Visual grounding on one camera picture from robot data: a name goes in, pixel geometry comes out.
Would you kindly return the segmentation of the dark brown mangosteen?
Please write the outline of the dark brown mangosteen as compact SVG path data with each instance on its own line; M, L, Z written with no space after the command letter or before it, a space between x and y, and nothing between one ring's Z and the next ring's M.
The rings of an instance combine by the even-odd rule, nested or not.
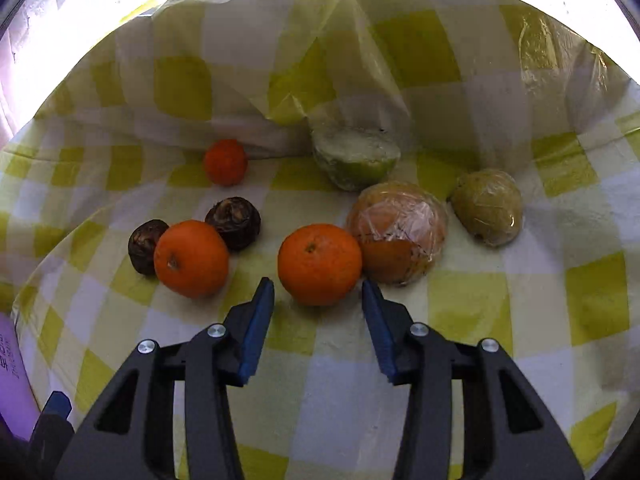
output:
M169 229L164 220L152 219L134 229L128 240L128 255L134 270L155 276L154 252L160 237Z
M229 252L242 252L256 242L262 227L258 210L240 196L216 203L206 214L205 222L218 232Z

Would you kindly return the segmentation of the orange tangerine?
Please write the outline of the orange tangerine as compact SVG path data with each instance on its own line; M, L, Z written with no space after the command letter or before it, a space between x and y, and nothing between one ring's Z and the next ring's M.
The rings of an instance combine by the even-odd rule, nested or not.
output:
M154 250L160 282L186 298L213 296L226 284L230 255L218 232L204 221L170 226Z
M362 252L338 226L315 223L285 237L278 252L278 277L284 289L308 307L329 307L356 286Z

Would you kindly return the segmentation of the yellow-green fruit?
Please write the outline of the yellow-green fruit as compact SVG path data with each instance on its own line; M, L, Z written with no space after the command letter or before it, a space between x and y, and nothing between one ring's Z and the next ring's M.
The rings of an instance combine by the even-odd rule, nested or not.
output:
M487 246L509 244L521 232L523 197L505 171L487 168L464 174L447 202L469 234Z

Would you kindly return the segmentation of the orange-brown fruit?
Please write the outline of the orange-brown fruit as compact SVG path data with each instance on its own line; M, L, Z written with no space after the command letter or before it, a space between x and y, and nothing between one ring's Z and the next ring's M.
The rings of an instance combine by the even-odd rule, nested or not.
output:
M346 229L360 246L367 278L405 286L423 278L439 260L448 216L444 205L420 186L390 181L359 194Z

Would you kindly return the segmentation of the small red-orange tangerine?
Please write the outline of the small red-orange tangerine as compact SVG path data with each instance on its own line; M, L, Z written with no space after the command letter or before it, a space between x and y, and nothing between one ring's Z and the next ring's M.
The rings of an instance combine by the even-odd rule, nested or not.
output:
M213 143L203 160L206 176L221 186L240 184L248 167L248 157L242 144L235 139L222 139Z

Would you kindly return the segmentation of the cut green fruit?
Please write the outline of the cut green fruit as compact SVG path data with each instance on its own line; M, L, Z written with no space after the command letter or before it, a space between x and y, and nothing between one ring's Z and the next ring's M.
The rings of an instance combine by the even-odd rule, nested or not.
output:
M314 161L341 190L358 192L385 180L401 158L382 130L322 126L311 131Z

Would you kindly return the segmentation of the white purple-rimmed cardboard box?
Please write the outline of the white purple-rimmed cardboard box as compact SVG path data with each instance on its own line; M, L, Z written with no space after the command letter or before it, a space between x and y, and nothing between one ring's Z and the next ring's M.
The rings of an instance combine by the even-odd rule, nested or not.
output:
M2 313L0 322L0 408L12 434L28 441L40 411L30 388L13 322Z

